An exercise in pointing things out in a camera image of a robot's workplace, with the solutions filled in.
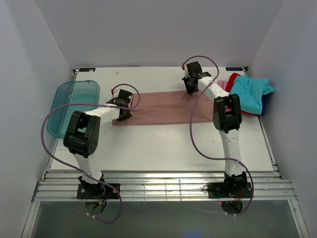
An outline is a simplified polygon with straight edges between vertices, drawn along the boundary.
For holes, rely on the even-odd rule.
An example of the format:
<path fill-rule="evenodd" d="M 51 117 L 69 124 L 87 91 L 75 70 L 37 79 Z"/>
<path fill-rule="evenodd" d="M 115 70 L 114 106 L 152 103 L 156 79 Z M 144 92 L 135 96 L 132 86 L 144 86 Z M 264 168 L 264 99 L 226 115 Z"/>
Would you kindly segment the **dusty pink t shirt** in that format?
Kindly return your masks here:
<path fill-rule="evenodd" d="M 131 111 L 132 117 L 124 121 L 114 120 L 113 126 L 184 124 L 190 122 L 195 101 L 193 123 L 212 122 L 213 101 L 201 91 L 188 94 L 187 91 L 141 93 L 141 101 Z"/>

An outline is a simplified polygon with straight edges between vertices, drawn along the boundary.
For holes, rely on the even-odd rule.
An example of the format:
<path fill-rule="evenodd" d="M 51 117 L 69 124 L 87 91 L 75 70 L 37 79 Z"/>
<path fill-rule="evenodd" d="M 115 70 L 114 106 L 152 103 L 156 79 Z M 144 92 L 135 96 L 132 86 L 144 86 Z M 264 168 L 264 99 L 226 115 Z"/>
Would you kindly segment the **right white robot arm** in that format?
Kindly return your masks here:
<path fill-rule="evenodd" d="M 202 96 L 207 96 L 213 102 L 212 122 L 218 130 L 224 150 L 225 168 L 224 181 L 213 183 L 209 191 L 225 194 L 230 197 L 240 195 L 247 188 L 247 175 L 241 164 L 240 147 L 238 141 L 239 129 L 242 122 L 240 98 L 237 94 L 230 94 L 222 89 L 209 72 L 204 72 L 201 65 L 195 61 L 183 63 L 184 81 L 187 93 L 200 91 L 190 114 L 190 136 L 194 142 L 192 122 L 195 108 Z"/>

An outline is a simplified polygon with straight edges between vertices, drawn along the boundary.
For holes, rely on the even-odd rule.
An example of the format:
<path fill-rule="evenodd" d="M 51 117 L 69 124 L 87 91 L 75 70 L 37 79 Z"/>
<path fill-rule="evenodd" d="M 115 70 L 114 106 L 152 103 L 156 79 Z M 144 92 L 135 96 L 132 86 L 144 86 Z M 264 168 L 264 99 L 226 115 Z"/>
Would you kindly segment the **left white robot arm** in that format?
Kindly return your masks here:
<path fill-rule="evenodd" d="M 120 89 L 103 107 L 91 111 L 74 111 L 66 130 L 63 144 L 74 155 L 83 171 L 79 181 L 83 189 L 94 198 L 105 193 L 104 175 L 94 156 L 99 142 L 100 127 L 113 120 L 123 121 L 132 114 L 128 110 L 133 93 Z"/>

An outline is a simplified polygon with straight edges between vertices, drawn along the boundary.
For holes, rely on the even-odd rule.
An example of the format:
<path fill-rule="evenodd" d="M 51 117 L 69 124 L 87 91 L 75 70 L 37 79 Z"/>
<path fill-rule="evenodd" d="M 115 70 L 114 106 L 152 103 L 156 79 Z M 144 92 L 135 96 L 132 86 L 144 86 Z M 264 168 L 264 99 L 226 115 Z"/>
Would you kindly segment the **light pink folded t shirt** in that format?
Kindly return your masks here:
<path fill-rule="evenodd" d="M 222 88 L 224 91 L 227 91 L 226 88 L 227 88 L 227 85 L 228 85 L 228 81 L 225 81 L 225 80 L 219 80 L 217 82 L 217 84 L 220 86 L 220 88 Z"/>

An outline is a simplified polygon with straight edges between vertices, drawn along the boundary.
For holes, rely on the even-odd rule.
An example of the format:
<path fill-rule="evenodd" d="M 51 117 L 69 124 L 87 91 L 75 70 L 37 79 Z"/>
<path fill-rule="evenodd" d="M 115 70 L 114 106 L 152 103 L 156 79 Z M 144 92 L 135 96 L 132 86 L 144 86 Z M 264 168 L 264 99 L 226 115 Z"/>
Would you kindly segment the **red folded t shirt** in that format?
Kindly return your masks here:
<path fill-rule="evenodd" d="M 226 92 L 230 93 L 230 91 L 231 91 L 231 89 L 232 89 L 232 87 L 233 87 L 233 84 L 234 84 L 234 82 L 235 82 L 235 79 L 236 79 L 238 76 L 240 76 L 240 74 L 238 74 L 238 73 L 233 73 L 233 74 L 231 74 L 231 76 L 229 77 L 228 84 L 227 84 L 227 86 L 226 86 L 226 88 L 225 88 L 225 91 L 226 91 Z M 245 114 L 248 114 L 248 115 L 251 115 L 251 116 L 256 116 L 256 117 L 259 116 L 258 114 L 253 114 L 253 113 L 249 113 L 249 112 L 245 112 L 245 111 L 242 111 L 242 113 L 245 113 Z"/>

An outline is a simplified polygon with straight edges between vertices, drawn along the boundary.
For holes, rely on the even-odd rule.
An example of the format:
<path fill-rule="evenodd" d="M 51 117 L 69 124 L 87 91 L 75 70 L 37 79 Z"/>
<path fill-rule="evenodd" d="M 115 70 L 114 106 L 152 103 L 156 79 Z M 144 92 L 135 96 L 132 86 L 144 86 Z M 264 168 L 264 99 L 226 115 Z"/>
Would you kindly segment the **teal plastic tray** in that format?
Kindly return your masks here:
<path fill-rule="evenodd" d="M 67 104 L 52 113 L 47 122 L 47 130 L 56 138 L 64 138 L 71 115 L 74 111 L 91 111 L 99 103 L 100 86 L 92 80 L 68 81 L 56 91 L 51 109 Z"/>

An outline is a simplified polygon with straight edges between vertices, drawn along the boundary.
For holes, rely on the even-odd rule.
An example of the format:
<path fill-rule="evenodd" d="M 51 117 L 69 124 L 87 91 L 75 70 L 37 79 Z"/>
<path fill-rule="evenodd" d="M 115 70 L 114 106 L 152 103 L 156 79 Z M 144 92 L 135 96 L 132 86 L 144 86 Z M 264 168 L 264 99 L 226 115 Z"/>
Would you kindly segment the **cyan folded t shirt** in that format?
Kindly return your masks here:
<path fill-rule="evenodd" d="M 248 75 L 241 75 L 235 79 L 230 93 L 239 96 L 242 111 L 260 116 L 262 95 L 272 94 L 275 91 L 275 88 L 269 83 L 269 78 L 252 79 Z"/>

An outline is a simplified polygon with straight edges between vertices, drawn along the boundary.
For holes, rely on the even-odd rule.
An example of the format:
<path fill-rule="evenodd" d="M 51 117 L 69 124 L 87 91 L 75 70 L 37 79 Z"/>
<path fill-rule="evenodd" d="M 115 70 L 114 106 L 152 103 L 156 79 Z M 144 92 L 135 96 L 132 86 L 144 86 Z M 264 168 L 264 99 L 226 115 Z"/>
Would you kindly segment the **dark blue folded t shirt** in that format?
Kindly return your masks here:
<path fill-rule="evenodd" d="M 261 111 L 261 116 L 264 116 L 266 113 L 266 108 L 269 102 L 270 94 L 265 94 L 262 95 L 262 111 Z"/>

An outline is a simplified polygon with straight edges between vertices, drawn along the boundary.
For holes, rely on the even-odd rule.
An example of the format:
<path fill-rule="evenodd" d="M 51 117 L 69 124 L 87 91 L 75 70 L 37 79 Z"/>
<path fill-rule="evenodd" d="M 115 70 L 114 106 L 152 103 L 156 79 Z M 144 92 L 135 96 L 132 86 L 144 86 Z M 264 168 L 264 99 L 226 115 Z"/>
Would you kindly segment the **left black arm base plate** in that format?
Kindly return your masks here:
<path fill-rule="evenodd" d="M 107 197 L 109 199 L 118 199 L 119 195 L 113 188 L 110 188 L 108 186 L 103 186 L 99 195 L 98 194 L 97 195 L 92 195 L 87 189 L 85 189 L 83 187 L 82 184 L 78 185 L 77 195 L 76 195 L 77 199 L 99 199 L 99 200 L 103 200 L 103 199 L 105 199 Z"/>

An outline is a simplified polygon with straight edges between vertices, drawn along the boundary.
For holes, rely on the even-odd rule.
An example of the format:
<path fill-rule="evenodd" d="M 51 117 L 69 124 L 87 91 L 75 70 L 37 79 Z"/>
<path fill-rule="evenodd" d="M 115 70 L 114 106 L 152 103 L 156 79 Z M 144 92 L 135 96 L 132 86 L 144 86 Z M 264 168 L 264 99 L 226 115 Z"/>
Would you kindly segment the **aluminium rail frame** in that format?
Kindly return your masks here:
<path fill-rule="evenodd" d="M 108 172 L 108 182 L 121 185 L 123 201 L 207 201 L 203 186 L 208 182 L 220 182 L 222 173 L 128 173 Z M 286 200 L 291 209 L 295 226 L 301 238 L 309 237 L 302 217 L 297 195 L 290 180 L 283 179 L 276 166 L 271 172 L 253 172 L 255 185 L 254 201 Z M 78 177 L 75 171 L 46 171 L 32 198 L 31 208 L 22 232 L 23 238 L 32 235 L 41 202 L 76 201 Z"/>

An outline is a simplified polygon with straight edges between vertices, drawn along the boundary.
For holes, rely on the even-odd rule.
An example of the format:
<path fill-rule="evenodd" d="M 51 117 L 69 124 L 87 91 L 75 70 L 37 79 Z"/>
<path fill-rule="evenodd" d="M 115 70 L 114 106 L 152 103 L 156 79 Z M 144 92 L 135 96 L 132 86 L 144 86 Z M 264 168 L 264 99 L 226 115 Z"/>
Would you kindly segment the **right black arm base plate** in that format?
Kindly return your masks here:
<path fill-rule="evenodd" d="M 248 182 L 244 188 L 230 190 L 223 182 L 210 182 L 203 186 L 203 191 L 208 192 L 208 198 L 251 198 L 252 186 Z"/>

